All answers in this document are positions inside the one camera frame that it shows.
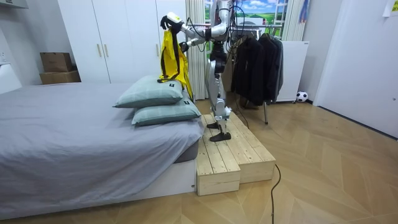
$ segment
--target robot leg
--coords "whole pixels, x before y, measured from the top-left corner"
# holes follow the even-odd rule
[[[212,60],[208,63],[206,69],[206,87],[211,102],[211,110],[213,111],[216,122],[208,124],[207,128],[219,129],[221,132],[210,138],[210,141],[218,142],[231,139],[231,134],[226,131],[226,122],[229,119],[230,110],[225,107],[225,100],[221,95],[224,90],[221,89],[221,74],[215,73],[216,61]]]

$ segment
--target wooden step platform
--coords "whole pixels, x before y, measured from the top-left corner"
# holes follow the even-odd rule
[[[227,122],[232,139],[221,142],[209,141],[219,133],[206,128],[206,124],[215,122],[213,116],[201,118],[205,133],[197,157],[198,195],[235,191],[239,184],[272,178],[275,158],[234,113]]]

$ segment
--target yellow bag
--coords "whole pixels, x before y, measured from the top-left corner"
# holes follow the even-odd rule
[[[171,28],[164,32],[160,66],[162,68],[162,74],[158,82],[167,82],[169,80],[180,81],[182,86],[187,87],[189,97],[193,100],[191,84],[188,77],[188,61],[177,43],[176,33],[172,32]]]

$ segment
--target window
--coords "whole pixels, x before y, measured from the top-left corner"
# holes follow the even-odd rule
[[[288,0],[278,0],[278,3],[276,3],[275,16],[274,16],[274,21],[273,21],[273,23],[275,25],[283,26],[285,24],[287,3],[288,3]],[[278,29],[277,32],[275,33],[275,36],[279,37],[281,39],[282,38],[282,30],[283,29]]]
[[[241,7],[245,14],[246,21],[257,25],[284,25],[287,14],[287,5],[289,0],[237,0],[237,4]],[[210,9],[213,4],[213,0],[205,1],[205,21],[210,23]],[[243,21],[243,13],[238,11],[236,14],[238,23]],[[282,30],[277,29],[275,36],[282,38]],[[262,33],[270,32],[269,29],[261,29]],[[211,44],[206,46],[206,54],[209,58],[211,52]]]
[[[210,9],[211,5],[213,4],[213,1],[205,1],[205,23],[209,24],[210,21]],[[211,42],[207,42],[206,44],[206,57],[207,59],[210,58],[210,53],[212,49],[212,44]]]

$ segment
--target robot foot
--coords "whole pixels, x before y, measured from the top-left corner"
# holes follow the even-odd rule
[[[218,142],[218,141],[224,141],[224,140],[230,140],[231,139],[231,134],[230,133],[219,133],[215,136],[210,137],[210,141],[212,142]]]
[[[210,129],[218,129],[218,124],[217,122],[214,122],[213,124],[207,124],[206,127]]]

